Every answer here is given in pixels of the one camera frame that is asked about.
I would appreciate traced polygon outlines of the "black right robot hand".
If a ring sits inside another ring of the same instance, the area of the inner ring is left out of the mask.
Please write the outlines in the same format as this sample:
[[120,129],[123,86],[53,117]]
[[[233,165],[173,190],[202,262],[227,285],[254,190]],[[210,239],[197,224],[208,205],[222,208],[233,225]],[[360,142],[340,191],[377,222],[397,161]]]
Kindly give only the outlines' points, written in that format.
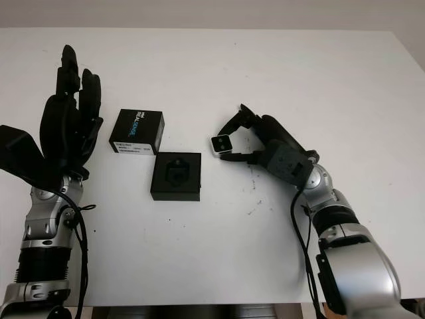
[[277,140],[303,155],[307,152],[274,117],[256,115],[247,106],[241,104],[239,111],[223,126],[218,135],[211,138],[213,151],[221,160],[258,163],[262,151],[254,151],[251,154],[232,152],[230,135],[241,127],[247,130],[252,129],[264,146],[272,140]]

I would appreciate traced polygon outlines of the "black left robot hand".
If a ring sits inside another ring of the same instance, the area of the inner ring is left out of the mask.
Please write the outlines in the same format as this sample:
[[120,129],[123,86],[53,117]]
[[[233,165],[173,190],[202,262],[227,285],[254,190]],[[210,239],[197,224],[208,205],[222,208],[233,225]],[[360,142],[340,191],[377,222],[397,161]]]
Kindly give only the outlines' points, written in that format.
[[40,142],[46,161],[64,175],[87,180],[84,167],[94,151],[100,117],[101,83],[97,74],[85,68],[78,72],[76,53],[70,45],[62,51],[57,69],[56,92],[44,107]]

